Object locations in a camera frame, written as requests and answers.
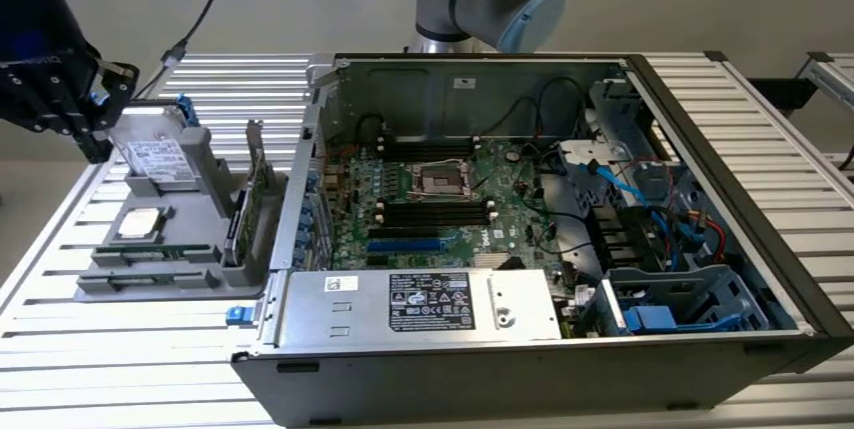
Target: blue latch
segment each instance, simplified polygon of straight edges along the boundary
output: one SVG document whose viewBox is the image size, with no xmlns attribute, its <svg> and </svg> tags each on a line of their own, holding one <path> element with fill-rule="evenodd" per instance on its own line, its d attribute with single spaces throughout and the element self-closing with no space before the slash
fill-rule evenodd
<svg viewBox="0 0 854 429">
<path fill-rule="evenodd" d="M 252 316 L 254 315 L 253 307 L 234 306 L 225 312 L 226 326 L 250 326 L 253 324 Z"/>
<path fill-rule="evenodd" d="M 632 334 L 728 332 L 737 330 L 741 322 L 740 314 L 729 314 L 715 322 L 679 325 L 667 306 L 635 306 L 623 311 L 623 318 Z"/>
<path fill-rule="evenodd" d="M 181 93 L 174 99 L 174 105 L 184 113 L 184 119 L 186 119 L 186 125 L 189 127 L 198 127 L 198 116 L 196 115 L 196 109 L 192 105 L 192 100 Z"/>
</svg>

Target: motherboard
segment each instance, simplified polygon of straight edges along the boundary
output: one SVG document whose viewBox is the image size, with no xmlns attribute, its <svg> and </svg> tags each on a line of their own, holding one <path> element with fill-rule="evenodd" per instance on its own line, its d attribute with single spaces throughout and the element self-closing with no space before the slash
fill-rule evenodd
<svg viewBox="0 0 854 429">
<path fill-rule="evenodd" d="M 495 268 L 509 261 L 559 271 L 548 218 L 521 204 L 524 144 L 489 140 L 469 158 L 425 162 L 388 161 L 365 148 L 333 151 L 324 177 L 333 269 Z"/>
</svg>

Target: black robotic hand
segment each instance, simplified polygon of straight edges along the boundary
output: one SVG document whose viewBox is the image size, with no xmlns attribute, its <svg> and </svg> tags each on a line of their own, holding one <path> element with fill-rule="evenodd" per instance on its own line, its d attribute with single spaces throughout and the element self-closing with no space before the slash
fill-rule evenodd
<svg viewBox="0 0 854 429">
<path fill-rule="evenodd" d="M 109 97 L 90 96 L 96 76 Z M 90 163 L 109 159 L 112 127 L 138 69 L 108 63 L 86 42 L 65 0 L 0 0 L 0 117 L 69 135 Z"/>
</svg>

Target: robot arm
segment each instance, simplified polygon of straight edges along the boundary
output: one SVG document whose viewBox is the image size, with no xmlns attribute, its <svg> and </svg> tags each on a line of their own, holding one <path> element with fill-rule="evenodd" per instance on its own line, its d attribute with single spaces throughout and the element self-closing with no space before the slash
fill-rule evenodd
<svg viewBox="0 0 854 429">
<path fill-rule="evenodd" d="M 101 60 L 65 0 L 0 0 L 0 118 L 33 132 L 72 136 L 90 163 L 109 159 L 112 127 L 138 78 L 129 64 Z M 109 97 L 89 96 L 100 76 Z"/>
<path fill-rule="evenodd" d="M 551 35 L 564 0 L 417 0 L 411 52 L 533 52 Z"/>
</svg>

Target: white wall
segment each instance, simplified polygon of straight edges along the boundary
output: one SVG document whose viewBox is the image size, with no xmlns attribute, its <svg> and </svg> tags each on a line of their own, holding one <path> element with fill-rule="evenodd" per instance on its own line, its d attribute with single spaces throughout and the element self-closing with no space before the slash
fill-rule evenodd
<svg viewBox="0 0 854 429">
<path fill-rule="evenodd" d="M 846 0 L 568 0 L 551 50 L 725 52 L 748 75 L 787 76 L 807 50 L 854 52 Z M 92 44 L 112 60 L 154 66 L 204 0 L 68 0 Z M 397 50 L 413 25 L 415 0 L 217 0 L 192 41 L 194 52 Z M 850 134 L 840 110 L 819 107 L 797 124 L 823 149 Z M 49 138 L 17 139 L 0 128 L 0 157 L 76 157 Z M 14 140 L 14 146 L 6 141 Z"/>
</svg>

